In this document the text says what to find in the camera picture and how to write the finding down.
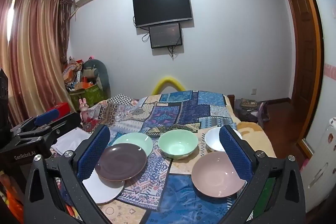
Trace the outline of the white plate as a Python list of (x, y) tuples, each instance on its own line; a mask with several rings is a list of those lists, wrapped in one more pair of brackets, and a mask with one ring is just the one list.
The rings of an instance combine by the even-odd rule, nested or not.
[(82, 183), (96, 204), (112, 201), (121, 193), (125, 185), (124, 181), (108, 181), (101, 178), (95, 170)]

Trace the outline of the pink bowl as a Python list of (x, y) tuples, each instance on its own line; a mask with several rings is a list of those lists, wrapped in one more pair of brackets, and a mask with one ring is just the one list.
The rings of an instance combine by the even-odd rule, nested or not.
[(206, 196), (224, 198), (237, 193), (244, 185), (225, 152), (211, 152), (193, 166), (192, 182)]

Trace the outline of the white bowl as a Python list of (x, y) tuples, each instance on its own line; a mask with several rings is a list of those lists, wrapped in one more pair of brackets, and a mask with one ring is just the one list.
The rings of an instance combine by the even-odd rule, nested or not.
[(220, 127), (214, 127), (205, 134), (205, 142), (209, 150), (211, 151), (221, 151), (224, 152), (225, 149), (223, 148), (220, 140), (219, 140), (219, 132)]

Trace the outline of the dark purple plate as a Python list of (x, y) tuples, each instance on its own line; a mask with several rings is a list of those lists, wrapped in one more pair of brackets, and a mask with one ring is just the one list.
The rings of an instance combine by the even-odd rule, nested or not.
[(125, 181), (138, 175), (146, 166), (145, 151), (130, 143), (120, 143), (104, 150), (95, 166), (96, 173), (108, 181)]

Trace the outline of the mint green bowl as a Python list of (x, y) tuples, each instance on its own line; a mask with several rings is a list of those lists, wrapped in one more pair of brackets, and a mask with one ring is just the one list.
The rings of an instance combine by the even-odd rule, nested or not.
[(198, 147), (198, 137), (188, 130), (170, 130), (158, 139), (161, 152), (172, 159), (184, 159)]

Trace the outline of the mint green plate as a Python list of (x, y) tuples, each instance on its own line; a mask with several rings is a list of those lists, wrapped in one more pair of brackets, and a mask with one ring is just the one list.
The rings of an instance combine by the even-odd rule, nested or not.
[(131, 132), (128, 134), (124, 134), (118, 137), (113, 142), (113, 145), (120, 144), (120, 143), (129, 143), (129, 144), (137, 145), (145, 151), (147, 156), (149, 156), (151, 152), (153, 151), (153, 141), (151, 137), (147, 136), (146, 134), (140, 133), (140, 132)]

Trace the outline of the white folded cloth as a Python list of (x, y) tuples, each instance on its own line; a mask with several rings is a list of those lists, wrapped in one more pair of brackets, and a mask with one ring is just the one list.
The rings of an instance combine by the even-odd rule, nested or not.
[(63, 155), (68, 150), (75, 151), (80, 143), (89, 137), (90, 133), (77, 127), (57, 138), (57, 142), (51, 148), (59, 155)]

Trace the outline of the red box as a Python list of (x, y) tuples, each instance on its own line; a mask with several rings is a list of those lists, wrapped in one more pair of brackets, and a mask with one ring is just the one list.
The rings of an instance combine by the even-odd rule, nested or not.
[(59, 104), (48, 109), (48, 111), (52, 111), (54, 109), (58, 111), (58, 116), (54, 118), (54, 121), (68, 115), (71, 112), (68, 102), (60, 102)]

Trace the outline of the pink bunny toy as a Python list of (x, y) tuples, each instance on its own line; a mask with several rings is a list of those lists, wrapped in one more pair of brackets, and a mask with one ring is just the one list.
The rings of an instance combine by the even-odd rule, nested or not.
[(89, 106), (87, 104), (86, 98), (79, 99), (79, 109), (80, 109), (80, 116), (81, 116), (81, 124), (86, 132), (91, 132), (91, 124), (89, 122)]

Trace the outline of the beige green fleece blanket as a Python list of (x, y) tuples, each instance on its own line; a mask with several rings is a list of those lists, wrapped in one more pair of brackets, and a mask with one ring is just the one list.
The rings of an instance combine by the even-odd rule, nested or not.
[(267, 156), (276, 158), (273, 146), (263, 128), (243, 117), (244, 110), (240, 107), (241, 100), (236, 99), (233, 94), (224, 95), (224, 99), (230, 117), (236, 124), (236, 129), (242, 135), (243, 140), (246, 140), (255, 151), (262, 150)]

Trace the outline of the green storage box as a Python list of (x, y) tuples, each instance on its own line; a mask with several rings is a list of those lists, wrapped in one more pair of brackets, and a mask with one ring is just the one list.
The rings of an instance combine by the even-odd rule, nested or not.
[(86, 99), (89, 107), (107, 99), (104, 91), (102, 91), (98, 84), (93, 85), (87, 89), (81, 89), (70, 92), (70, 98), (76, 111), (79, 111), (79, 99)]

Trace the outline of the bag on floor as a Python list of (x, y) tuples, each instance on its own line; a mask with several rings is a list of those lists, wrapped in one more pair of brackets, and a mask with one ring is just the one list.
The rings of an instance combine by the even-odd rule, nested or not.
[(264, 123), (270, 120), (267, 105), (267, 101), (238, 99), (235, 100), (234, 112), (241, 121), (254, 122), (264, 128)]

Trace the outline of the grey plush cushion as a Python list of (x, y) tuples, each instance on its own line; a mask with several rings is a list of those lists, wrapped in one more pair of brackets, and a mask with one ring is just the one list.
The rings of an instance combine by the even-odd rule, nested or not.
[(103, 62), (98, 59), (89, 59), (83, 65), (83, 71), (91, 71), (89, 75), (93, 75), (96, 83), (99, 88), (105, 93), (106, 97), (109, 98), (111, 95), (110, 92), (110, 83), (108, 77), (108, 71)]

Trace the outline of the striped brown curtain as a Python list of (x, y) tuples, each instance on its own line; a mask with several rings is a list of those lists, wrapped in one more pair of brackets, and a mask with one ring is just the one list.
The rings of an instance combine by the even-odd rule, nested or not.
[(14, 124), (66, 102), (71, 0), (1, 0), (1, 68)]

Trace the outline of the patchwork patterned bed cover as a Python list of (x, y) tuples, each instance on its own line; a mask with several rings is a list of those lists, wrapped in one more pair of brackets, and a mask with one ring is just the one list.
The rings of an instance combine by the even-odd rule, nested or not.
[(109, 145), (131, 143), (147, 154), (145, 169), (114, 188), (94, 173), (84, 185), (112, 223), (218, 223), (236, 194), (208, 197), (195, 189), (195, 163), (222, 151), (218, 136), (237, 119), (226, 96), (183, 91), (133, 99), (117, 95), (92, 107), (81, 106), (82, 128), (51, 147), (52, 155), (76, 149), (101, 124), (110, 131)]

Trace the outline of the yellow foam tube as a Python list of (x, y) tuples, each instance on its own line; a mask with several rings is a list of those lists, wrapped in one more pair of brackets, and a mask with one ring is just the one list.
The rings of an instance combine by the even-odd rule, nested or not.
[(183, 92), (186, 90), (185, 87), (177, 79), (171, 76), (166, 76), (158, 81), (151, 95), (155, 96), (157, 94), (160, 94), (163, 91), (163, 89), (167, 86), (175, 88), (175, 90), (178, 92)]

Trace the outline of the wooden door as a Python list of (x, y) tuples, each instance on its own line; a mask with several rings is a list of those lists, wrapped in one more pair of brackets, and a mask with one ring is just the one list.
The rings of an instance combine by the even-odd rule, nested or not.
[(295, 36), (295, 74), (291, 101), (302, 121), (298, 140), (306, 137), (318, 104), (323, 41), (315, 0), (289, 0)]

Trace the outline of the small black wall monitor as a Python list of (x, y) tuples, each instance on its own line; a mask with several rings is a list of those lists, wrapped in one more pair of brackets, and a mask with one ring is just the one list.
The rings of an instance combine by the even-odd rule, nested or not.
[(150, 26), (149, 36), (152, 49), (182, 45), (180, 23), (167, 23)]

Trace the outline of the black wall television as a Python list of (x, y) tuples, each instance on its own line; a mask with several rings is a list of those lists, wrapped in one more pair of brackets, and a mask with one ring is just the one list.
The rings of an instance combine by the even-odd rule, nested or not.
[(190, 0), (133, 0), (137, 28), (192, 20)]

